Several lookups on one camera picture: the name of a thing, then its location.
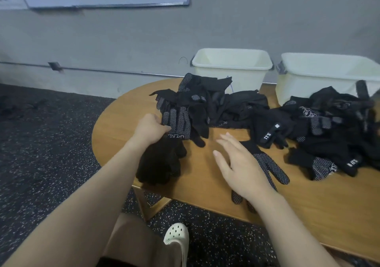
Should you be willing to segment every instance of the table leg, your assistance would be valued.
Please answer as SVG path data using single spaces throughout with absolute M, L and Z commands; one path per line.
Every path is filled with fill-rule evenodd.
M 152 207 L 149 207 L 148 202 L 146 201 L 144 190 L 140 188 L 133 187 L 133 191 L 135 192 L 137 203 L 140 207 L 141 215 L 144 221 L 149 221 L 154 215 L 161 211 L 163 207 L 168 205 L 171 199 L 162 197 L 156 204 Z

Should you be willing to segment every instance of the white plastic bin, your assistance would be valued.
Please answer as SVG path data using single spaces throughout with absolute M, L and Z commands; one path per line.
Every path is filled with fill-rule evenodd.
M 357 96 L 357 80 L 367 81 L 370 96 L 380 88 L 380 65 L 362 56 L 283 53 L 277 71 L 276 94 L 281 106 L 291 96 L 308 98 L 329 86 Z
M 193 65 L 199 76 L 232 77 L 226 93 L 260 89 L 265 74 L 273 67 L 266 51 L 216 48 L 198 50 Z

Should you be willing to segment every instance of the oval wooden tabletop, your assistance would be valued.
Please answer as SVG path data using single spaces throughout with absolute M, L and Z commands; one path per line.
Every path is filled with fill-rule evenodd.
M 93 133 L 92 148 L 103 166 L 132 136 L 139 119 L 146 113 L 161 115 L 156 110 L 155 96 L 161 89 L 177 91 L 181 78 L 161 80 L 131 90 L 112 102 L 99 116 Z M 260 92 L 269 105 L 277 107 L 274 85 L 263 85 Z M 136 187 L 158 193 L 226 216 L 252 223 L 262 223 L 259 216 L 248 212 L 246 204 L 231 201 L 231 188 L 223 179 L 212 150 L 226 153 L 215 142 L 226 129 L 211 128 L 204 148 L 184 141 L 187 156 L 181 159 L 182 175 L 164 186 Z M 249 140 L 247 130 L 228 130 L 238 140 Z M 290 184 L 282 185 L 273 177 L 278 191 L 287 199 L 311 233 L 324 245 L 380 262 L 380 172 L 361 168 L 358 176 L 335 173 L 314 182 L 294 165 L 284 162 L 288 149 L 274 145 L 264 151 L 284 170 Z

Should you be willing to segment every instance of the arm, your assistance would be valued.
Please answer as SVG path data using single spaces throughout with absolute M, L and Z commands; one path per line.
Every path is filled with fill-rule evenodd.
M 268 230 L 282 267 L 339 267 L 310 234 L 285 198 L 270 186 L 258 162 L 232 135 L 217 140 L 230 156 L 231 166 L 218 151 L 216 163 L 230 187 L 257 210 Z
M 153 114 L 145 115 L 125 146 L 42 221 L 4 266 L 95 266 L 141 155 L 169 130 Z

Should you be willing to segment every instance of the hand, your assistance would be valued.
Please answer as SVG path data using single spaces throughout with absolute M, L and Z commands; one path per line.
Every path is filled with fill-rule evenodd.
M 133 137 L 145 143 L 147 147 L 156 143 L 166 132 L 171 130 L 170 126 L 161 125 L 160 121 L 156 115 L 146 114 L 140 119 Z
M 276 193 L 253 155 L 230 133 L 220 136 L 221 139 L 216 141 L 228 153 L 231 167 L 220 152 L 214 150 L 213 154 L 232 190 L 249 201 L 258 201 L 263 196 Z

